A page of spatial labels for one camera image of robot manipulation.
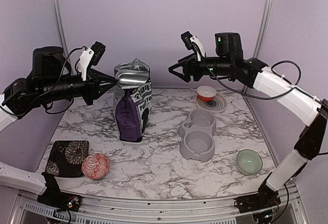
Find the silver metal scoop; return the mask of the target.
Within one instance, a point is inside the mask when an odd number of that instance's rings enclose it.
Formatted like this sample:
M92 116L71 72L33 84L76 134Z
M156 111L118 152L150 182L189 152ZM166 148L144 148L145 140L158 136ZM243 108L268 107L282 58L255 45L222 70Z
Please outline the silver metal scoop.
M121 89L133 89L144 85L149 78L148 71L119 70L115 74L117 86Z

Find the purple puppy food bag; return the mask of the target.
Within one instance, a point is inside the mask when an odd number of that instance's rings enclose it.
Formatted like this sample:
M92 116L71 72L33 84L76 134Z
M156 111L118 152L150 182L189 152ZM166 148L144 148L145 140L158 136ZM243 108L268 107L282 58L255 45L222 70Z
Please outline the purple puppy food bag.
M148 71L149 73L148 81L138 88L121 89L116 85L114 89L113 111L119 139L140 142L152 109L150 67L135 58L129 63L115 66L114 74L123 69Z

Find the grey double pet bowl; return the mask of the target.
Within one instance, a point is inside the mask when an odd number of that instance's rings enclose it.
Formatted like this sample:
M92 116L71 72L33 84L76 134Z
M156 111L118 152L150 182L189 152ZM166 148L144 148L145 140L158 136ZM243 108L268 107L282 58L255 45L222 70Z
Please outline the grey double pet bowl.
M214 156L216 117L210 111L195 109L191 111L178 129L181 138L179 151L186 160L207 162Z

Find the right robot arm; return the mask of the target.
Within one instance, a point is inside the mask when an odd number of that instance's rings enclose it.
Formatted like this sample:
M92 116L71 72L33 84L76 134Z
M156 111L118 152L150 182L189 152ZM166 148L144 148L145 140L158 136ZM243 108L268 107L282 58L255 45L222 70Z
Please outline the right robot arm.
M298 175L308 161L320 155L327 126L327 100L320 100L302 90L298 83L287 80L266 63L257 58L244 59L241 38L238 33L215 34L216 57L208 57L197 36L185 32L181 36L190 54L169 67L169 72L185 82L199 81L209 75L239 81L245 86L265 94L264 100L276 100L294 113L305 128L293 150L266 178L254 196L254 203L264 208L274 199L278 190Z

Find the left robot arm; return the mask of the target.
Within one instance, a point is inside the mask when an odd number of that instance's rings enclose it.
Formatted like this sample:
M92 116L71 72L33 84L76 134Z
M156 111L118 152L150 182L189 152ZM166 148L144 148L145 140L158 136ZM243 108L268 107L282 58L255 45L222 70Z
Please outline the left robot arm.
M85 72L72 73L64 49L57 46L37 48L33 51L32 71L26 78L18 78L1 94L1 130L22 119L31 110L44 107L49 110L53 102L74 102L82 97L87 105L117 85L116 78L92 69L105 52L105 46L96 42L91 48L82 46L82 56L91 56Z

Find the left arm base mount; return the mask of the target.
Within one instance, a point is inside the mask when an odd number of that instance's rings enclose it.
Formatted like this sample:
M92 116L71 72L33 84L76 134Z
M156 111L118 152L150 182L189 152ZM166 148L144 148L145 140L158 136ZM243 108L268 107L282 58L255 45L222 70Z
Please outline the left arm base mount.
M78 212L82 197L77 194L62 192L52 174L43 172L42 176L46 181L46 189L42 195L37 197L37 201L48 206L56 207L61 211L68 209Z

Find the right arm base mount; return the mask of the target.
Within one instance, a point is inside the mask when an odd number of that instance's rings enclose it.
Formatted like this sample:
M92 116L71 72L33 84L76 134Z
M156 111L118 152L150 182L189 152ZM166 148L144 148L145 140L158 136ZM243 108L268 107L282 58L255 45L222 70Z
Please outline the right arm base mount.
M257 211L281 204L278 192L271 190L266 182L267 179L260 185L257 193L239 196L234 199L234 206L238 208L240 213Z

